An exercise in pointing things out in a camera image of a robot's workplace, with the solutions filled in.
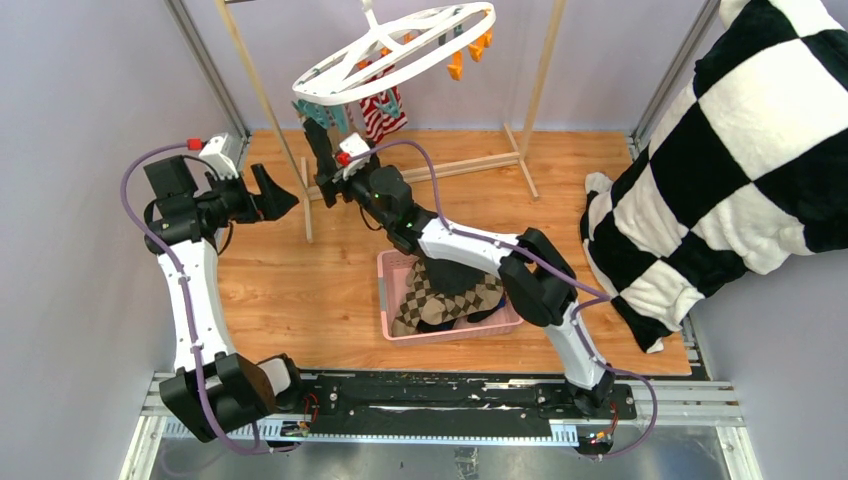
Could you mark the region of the argyle brown sock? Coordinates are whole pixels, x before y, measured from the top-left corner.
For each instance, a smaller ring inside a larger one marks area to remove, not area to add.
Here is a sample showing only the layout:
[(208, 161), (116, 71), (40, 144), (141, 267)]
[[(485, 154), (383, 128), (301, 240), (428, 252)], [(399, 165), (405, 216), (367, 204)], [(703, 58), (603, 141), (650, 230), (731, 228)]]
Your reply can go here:
[(417, 260), (406, 276), (407, 292), (390, 324), (393, 337), (452, 330), (456, 320), (445, 320), (444, 297), (432, 289), (424, 262)]
[(504, 297), (501, 280), (485, 274), (472, 288), (456, 295), (443, 296), (442, 319), (454, 320), (463, 316), (494, 309)]

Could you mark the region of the white round sock hanger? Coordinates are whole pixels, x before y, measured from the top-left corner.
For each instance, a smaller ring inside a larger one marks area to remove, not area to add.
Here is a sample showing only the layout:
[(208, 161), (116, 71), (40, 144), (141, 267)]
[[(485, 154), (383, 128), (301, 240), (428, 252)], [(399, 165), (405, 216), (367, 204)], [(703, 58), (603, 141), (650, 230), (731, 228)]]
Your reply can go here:
[(371, 1), (362, 3), (368, 30), (323, 59), (292, 85), (294, 95), (321, 106), (344, 105), (388, 91), (444, 67), (462, 79), (465, 59), (482, 60), (492, 44), (496, 10), (475, 1), (438, 6), (381, 23)]

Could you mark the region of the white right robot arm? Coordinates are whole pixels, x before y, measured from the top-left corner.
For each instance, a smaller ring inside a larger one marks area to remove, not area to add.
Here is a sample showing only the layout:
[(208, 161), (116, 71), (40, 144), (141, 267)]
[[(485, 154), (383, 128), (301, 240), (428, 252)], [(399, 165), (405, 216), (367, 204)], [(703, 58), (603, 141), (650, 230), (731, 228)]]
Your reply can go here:
[(415, 203), (410, 185), (393, 166), (351, 175), (337, 170), (318, 175), (316, 183), (326, 205), (338, 198), (357, 203), (400, 252), (500, 279), (518, 315), (542, 328), (554, 346), (575, 411), (592, 418), (609, 407), (615, 375), (582, 320), (577, 292), (583, 286), (541, 231), (495, 234), (449, 221)]

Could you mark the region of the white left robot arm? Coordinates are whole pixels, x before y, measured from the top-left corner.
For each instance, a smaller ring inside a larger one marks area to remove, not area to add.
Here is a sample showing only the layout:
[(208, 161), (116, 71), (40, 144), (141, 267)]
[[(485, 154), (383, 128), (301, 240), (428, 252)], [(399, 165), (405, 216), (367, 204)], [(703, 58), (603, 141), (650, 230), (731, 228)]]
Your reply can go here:
[(169, 288), (175, 320), (173, 378), (160, 386), (170, 412), (201, 442), (276, 413), (298, 411), (306, 386), (294, 361), (278, 354), (259, 363), (239, 354), (223, 315), (216, 233), (230, 223), (282, 218), (299, 202), (261, 164), (251, 167), (259, 193), (242, 175), (207, 173), (198, 191), (186, 162), (175, 155), (145, 166), (155, 198), (145, 211), (145, 243)]

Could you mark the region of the black blue sock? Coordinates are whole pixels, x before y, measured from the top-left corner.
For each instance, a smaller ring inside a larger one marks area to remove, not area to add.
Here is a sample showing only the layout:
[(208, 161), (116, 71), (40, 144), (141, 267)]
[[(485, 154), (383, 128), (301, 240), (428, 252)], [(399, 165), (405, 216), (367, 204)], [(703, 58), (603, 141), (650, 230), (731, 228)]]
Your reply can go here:
[(456, 324), (456, 319), (444, 321), (438, 324), (430, 324), (424, 320), (420, 320), (416, 326), (416, 331), (420, 334), (430, 334), (430, 333), (438, 333), (443, 331), (450, 331), (454, 328)]

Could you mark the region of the pink plastic basket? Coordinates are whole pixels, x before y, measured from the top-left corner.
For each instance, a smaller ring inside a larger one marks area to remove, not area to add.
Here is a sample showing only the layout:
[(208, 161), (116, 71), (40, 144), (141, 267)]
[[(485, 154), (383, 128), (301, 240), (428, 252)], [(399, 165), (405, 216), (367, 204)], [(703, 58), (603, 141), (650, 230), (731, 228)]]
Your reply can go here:
[(395, 250), (378, 255), (383, 336), (397, 346), (505, 335), (523, 323), (495, 276), (445, 295), (430, 285), (423, 261)]

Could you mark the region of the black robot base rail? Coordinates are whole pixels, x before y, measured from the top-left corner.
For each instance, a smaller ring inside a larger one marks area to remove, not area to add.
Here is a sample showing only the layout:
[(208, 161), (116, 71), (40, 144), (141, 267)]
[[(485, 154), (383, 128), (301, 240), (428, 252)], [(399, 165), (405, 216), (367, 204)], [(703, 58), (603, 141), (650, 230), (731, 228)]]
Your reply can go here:
[(552, 375), (318, 371), (303, 387), (295, 407), (260, 422), (263, 438), (570, 446), (637, 417), (626, 384), (589, 414)]

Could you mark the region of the plain black sock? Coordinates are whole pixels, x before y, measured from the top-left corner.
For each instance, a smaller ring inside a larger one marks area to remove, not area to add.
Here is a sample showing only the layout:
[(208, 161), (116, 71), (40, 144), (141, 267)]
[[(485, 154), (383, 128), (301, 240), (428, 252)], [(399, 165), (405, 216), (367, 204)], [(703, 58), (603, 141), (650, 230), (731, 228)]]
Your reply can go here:
[(316, 158), (317, 173), (314, 180), (327, 208), (337, 203), (338, 190), (333, 178), (338, 171), (332, 143), (327, 130), (313, 118), (307, 117), (302, 124), (305, 138)]
[(465, 294), (487, 282), (484, 271), (450, 260), (424, 258), (423, 266), (430, 287), (445, 296)]

